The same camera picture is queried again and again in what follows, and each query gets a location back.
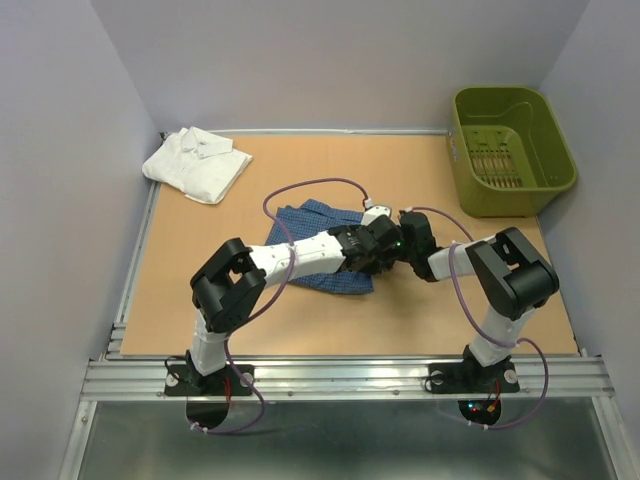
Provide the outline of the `blue checkered long sleeve shirt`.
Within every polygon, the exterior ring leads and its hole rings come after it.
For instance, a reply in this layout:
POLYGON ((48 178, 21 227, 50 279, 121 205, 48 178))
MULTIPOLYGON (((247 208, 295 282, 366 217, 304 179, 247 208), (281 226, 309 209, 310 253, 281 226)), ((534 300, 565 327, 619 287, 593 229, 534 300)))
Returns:
MULTIPOLYGON (((295 241, 309 238, 333 227, 359 224, 363 214, 352 210, 330 207, 315 199, 308 199, 299 207, 286 206, 277 209, 281 220, 295 241)), ((369 275, 358 272, 315 274, 290 281, 296 286, 341 295, 366 295, 374 292, 369 275)))

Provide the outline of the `white shirt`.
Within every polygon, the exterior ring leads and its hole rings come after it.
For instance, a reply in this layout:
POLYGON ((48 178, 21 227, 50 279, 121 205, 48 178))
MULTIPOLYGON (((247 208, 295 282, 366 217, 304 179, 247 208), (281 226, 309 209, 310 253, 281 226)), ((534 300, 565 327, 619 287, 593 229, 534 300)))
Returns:
POLYGON ((253 156, 233 140, 197 127, 170 134, 142 165, 143 175, 201 204, 220 203, 253 156))

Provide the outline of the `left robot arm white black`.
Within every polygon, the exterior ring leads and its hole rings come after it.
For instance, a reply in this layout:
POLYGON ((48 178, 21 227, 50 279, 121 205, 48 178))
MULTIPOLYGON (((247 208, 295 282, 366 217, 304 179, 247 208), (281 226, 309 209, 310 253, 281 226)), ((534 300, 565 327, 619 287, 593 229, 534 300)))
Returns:
POLYGON ((292 243, 225 242, 190 280, 197 317, 187 351, 188 382, 202 394, 221 386, 224 344, 255 317, 253 309, 264 290, 276 286, 282 291, 289 281, 310 275, 380 273, 399 257, 402 243, 401 228, 387 215, 292 243))

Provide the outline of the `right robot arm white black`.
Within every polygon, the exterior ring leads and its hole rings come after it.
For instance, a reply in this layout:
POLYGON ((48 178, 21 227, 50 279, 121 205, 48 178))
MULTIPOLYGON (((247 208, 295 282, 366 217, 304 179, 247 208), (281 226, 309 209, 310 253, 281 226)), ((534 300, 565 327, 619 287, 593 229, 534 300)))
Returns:
POLYGON ((450 279, 463 313, 476 332, 459 362, 429 367, 426 390, 434 394, 515 393, 520 390, 512 350, 528 319, 559 290, 559 278, 515 227, 491 237, 439 247, 420 209, 399 215, 403 258, 428 282, 450 279), (488 301, 482 323, 472 318, 459 279, 475 276, 488 301))

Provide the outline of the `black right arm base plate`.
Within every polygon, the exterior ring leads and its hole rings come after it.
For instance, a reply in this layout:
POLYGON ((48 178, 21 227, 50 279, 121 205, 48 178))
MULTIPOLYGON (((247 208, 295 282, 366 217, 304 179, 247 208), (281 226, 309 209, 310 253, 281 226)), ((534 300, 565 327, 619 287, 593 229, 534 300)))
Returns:
POLYGON ((427 392, 433 394, 517 393, 520 391, 514 364, 507 359, 483 367, 475 360, 440 362, 428 365, 424 379, 427 392))

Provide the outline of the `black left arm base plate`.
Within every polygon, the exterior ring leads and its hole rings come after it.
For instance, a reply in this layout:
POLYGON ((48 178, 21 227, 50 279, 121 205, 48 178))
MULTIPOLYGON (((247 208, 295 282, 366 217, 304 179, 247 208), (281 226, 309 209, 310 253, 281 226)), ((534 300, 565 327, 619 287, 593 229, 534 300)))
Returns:
POLYGON ((186 364, 170 364, 165 378, 164 395, 168 397, 250 397, 251 390, 230 366, 209 376, 202 376, 186 364))

